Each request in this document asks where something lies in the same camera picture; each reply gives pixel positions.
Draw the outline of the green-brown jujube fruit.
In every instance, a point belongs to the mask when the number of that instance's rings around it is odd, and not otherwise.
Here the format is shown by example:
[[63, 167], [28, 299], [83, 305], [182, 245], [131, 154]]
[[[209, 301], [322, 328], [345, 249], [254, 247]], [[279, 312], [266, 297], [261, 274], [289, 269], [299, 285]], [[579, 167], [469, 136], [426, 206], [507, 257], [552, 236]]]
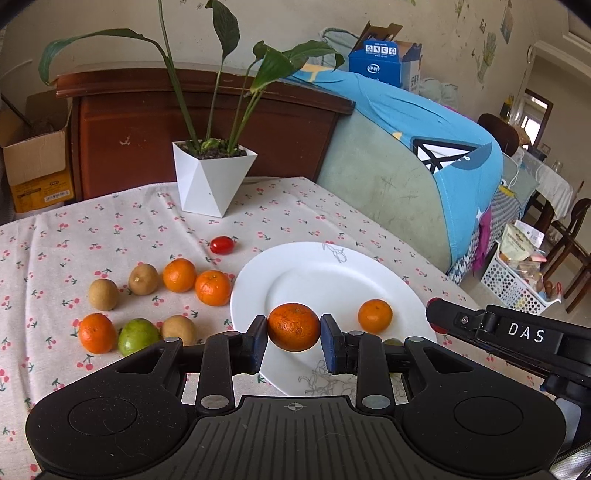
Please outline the green-brown jujube fruit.
[[397, 338], [390, 338], [387, 340], [384, 340], [383, 342], [385, 345], [390, 345], [390, 346], [400, 346], [400, 347], [404, 347], [404, 342], [401, 341], [400, 339]]

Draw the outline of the green leafy plant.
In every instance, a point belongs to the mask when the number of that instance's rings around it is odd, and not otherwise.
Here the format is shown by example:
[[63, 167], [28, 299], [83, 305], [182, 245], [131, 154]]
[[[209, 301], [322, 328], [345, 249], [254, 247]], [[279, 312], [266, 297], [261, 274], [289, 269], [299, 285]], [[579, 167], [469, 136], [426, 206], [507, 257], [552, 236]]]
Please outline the green leafy plant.
[[335, 69], [338, 69], [345, 63], [345, 58], [341, 53], [335, 50], [335, 48], [332, 48], [332, 46], [329, 46], [328, 43], [322, 41], [308, 40], [307, 42], [297, 44], [290, 50], [280, 51], [267, 45], [263, 40], [260, 40], [252, 47], [254, 60], [250, 64], [252, 66], [258, 66], [259, 70], [256, 71], [256, 76], [253, 77], [249, 76], [249, 74], [245, 74], [245, 76], [242, 77], [242, 87], [238, 91], [238, 98], [240, 100], [248, 98], [249, 104], [246, 106], [238, 105], [238, 107], [236, 107], [228, 138], [216, 138], [211, 134], [217, 91], [219, 84], [221, 83], [224, 64], [221, 63], [217, 69], [214, 69], [211, 65], [185, 63], [181, 70], [183, 74], [199, 72], [205, 73], [209, 76], [213, 75], [215, 77], [205, 136], [204, 138], [199, 138], [197, 136], [197, 130], [195, 130], [195, 127], [193, 126], [193, 121], [183, 95], [178, 71], [175, 68], [166, 31], [162, 2], [158, 3], [158, 16], [160, 30], [164, 40], [163, 44], [159, 44], [157, 41], [145, 37], [129, 28], [104, 29], [50, 42], [44, 48], [38, 64], [38, 74], [41, 81], [46, 85], [53, 84], [53, 81], [50, 79], [50, 67], [52, 61], [63, 49], [78, 40], [91, 37], [118, 37], [149, 43], [155, 47], [162, 58], [189, 134], [189, 139], [181, 143], [181, 148], [194, 157], [214, 159], [245, 155], [245, 147], [238, 144], [239, 138], [242, 136], [242, 131], [245, 130], [245, 126], [249, 121], [250, 116], [252, 116], [254, 109], [256, 109], [256, 105], [259, 104], [260, 99], [263, 98], [263, 92], [270, 86], [270, 84], [294, 75], [303, 69], [304, 65], [307, 64], [308, 60], [311, 58], [332, 56], [332, 58], [334, 58]]

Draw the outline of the green sofa cushion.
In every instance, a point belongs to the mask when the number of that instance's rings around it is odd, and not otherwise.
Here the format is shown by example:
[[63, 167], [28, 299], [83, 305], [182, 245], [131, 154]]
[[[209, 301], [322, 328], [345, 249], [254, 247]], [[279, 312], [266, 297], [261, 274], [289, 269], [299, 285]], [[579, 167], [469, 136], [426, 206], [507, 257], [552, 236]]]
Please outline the green sofa cushion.
[[413, 247], [442, 272], [452, 264], [432, 174], [393, 135], [359, 112], [342, 117], [318, 185]]

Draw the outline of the blue carton box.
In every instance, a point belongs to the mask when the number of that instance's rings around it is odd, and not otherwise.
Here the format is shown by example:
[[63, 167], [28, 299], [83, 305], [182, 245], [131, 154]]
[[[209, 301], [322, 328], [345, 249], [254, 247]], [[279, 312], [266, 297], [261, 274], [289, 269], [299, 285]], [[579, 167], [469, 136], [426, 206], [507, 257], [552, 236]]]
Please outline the blue carton box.
[[349, 52], [349, 72], [418, 93], [422, 44], [398, 39], [402, 29], [394, 23], [381, 27], [368, 22]]

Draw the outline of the orange tangerine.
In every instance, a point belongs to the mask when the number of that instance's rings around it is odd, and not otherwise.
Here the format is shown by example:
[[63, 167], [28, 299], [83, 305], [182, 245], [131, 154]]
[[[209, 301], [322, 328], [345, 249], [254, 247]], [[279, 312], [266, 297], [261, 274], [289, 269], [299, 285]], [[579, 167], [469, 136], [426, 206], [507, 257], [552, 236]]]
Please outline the orange tangerine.
[[287, 352], [303, 352], [317, 344], [321, 322], [310, 307], [300, 303], [277, 306], [267, 318], [270, 340]]
[[217, 270], [208, 270], [197, 276], [194, 284], [195, 295], [201, 303], [221, 307], [228, 304], [231, 295], [228, 275]]
[[164, 286], [174, 293], [185, 293], [194, 287], [197, 270], [187, 259], [177, 258], [169, 262], [162, 271]]
[[92, 313], [79, 323], [78, 339], [91, 354], [106, 354], [114, 349], [117, 332], [107, 316]]
[[367, 300], [360, 306], [358, 322], [366, 332], [379, 334], [388, 329], [394, 318], [390, 304], [381, 299]]

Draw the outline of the white geometric plant pot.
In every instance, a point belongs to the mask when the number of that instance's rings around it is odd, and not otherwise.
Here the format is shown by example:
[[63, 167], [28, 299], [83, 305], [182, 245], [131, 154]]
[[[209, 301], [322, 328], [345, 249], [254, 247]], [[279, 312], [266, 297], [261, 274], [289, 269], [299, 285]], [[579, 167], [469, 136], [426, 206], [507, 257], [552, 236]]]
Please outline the white geometric plant pot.
[[257, 154], [201, 159], [172, 144], [181, 209], [187, 213], [222, 218], [242, 185]]

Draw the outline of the white round plate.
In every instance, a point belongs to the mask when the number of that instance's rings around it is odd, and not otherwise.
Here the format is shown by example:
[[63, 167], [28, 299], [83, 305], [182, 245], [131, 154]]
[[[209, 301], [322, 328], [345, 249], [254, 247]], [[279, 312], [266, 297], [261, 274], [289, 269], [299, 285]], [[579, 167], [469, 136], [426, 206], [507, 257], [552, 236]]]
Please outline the white round plate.
[[[362, 253], [317, 242], [283, 244], [250, 260], [235, 280], [230, 317], [235, 329], [244, 332], [256, 316], [269, 315], [286, 303], [300, 303], [318, 316], [332, 315], [342, 331], [359, 331], [356, 315], [363, 303], [373, 299], [386, 301], [394, 311], [382, 339], [437, 340], [424, 304], [401, 277]], [[270, 343], [260, 373], [289, 396], [356, 393], [355, 377], [329, 374], [321, 344], [291, 353]]]

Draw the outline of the cardboard box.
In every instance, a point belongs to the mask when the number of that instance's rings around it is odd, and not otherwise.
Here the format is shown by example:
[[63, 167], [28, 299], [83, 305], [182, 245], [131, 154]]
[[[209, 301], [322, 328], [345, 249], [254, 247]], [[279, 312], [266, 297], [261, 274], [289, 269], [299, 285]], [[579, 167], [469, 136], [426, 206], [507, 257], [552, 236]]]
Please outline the cardboard box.
[[24, 113], [1, 106], [1, 154], [16, 214], [74, 198], [69, 120], [67, 100], [52, 91], [29, 96]]

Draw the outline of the green jujube fruit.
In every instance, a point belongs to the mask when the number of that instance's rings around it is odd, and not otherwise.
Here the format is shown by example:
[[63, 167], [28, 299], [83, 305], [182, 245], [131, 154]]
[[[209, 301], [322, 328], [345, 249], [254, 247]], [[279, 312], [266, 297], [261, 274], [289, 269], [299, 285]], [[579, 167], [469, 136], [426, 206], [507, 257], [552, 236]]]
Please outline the green jujube fruit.
[[135, 318], [127, 322], [119, 332], [118, 350], [129, 356], [160, 340], [158, 328], [149, 320]]

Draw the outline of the brown longan fruit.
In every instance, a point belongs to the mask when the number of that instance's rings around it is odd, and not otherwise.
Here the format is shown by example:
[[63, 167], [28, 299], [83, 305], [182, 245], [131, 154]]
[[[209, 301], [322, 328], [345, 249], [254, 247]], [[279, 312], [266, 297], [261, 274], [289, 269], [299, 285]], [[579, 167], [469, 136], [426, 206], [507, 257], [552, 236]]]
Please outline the brown longan fruit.
[[158, 272], [152, 265], [142, 263], [130, 272], [127, 286], [135, 295], [149, 295], [159, 286]]
[[87, 298], [93, 308], [100, 311], [110, 311], [118, 303], [119, 291], [113, 281], [97, 279], [90, 284]]
[[162, 339], [178, 338], [184, 346], [197, 344], [197, 328], [190, 319], [182, 315], [167, 318], [160, 327], [160, 336]]

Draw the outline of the wooden chair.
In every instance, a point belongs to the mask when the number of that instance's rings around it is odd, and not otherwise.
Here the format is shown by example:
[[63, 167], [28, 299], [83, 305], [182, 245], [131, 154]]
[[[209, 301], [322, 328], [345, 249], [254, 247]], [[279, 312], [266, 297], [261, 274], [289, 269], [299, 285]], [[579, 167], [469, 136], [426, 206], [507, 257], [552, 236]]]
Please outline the wooden chair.
[[581, 263], [576, 276], [562, 293], [564, 299], [567, 299], [579, 287], [585, 276], [590, 274], [590, 253], [577, 240], [577, 235], [583, 226], [590, 205], [589, 198], [580, 199], [572, 207], [570, 221], [567, 225], [559, 220], [553, 221], [551, 224], [560, 234], [560, 238], [547, 255], [546, 266], [543, 269], [544, 280], [549, 281], [558, 267], [570, 255], [573, 255]]

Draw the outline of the blue printed blanket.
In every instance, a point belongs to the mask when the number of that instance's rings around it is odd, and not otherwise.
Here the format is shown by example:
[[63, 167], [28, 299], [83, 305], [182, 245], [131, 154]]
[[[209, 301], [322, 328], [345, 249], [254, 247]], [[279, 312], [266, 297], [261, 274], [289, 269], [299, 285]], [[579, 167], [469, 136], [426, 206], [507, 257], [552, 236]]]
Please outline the blue printed blanket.
[[435, 180], [452, 264], [468, 252], [504, 167], [488, 131], [444, 105], [356, 73], [307, 65], [290, 79], [352, 101], [353, 112], [403, 143]]

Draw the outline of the white perforated basket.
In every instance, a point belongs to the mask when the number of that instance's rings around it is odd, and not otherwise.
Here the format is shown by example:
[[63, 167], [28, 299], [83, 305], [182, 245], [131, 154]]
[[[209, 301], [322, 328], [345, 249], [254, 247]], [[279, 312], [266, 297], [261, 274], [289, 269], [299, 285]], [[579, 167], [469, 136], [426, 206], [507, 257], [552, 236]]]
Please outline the white perforated basket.
[[532, 288], [500, 258], [499, 246], [494, 250], [481, 283], [506, 307], [523, 313], [541, 315], [549, 307], [563, 300], [561, 293], [548, 299], [542, 292]]

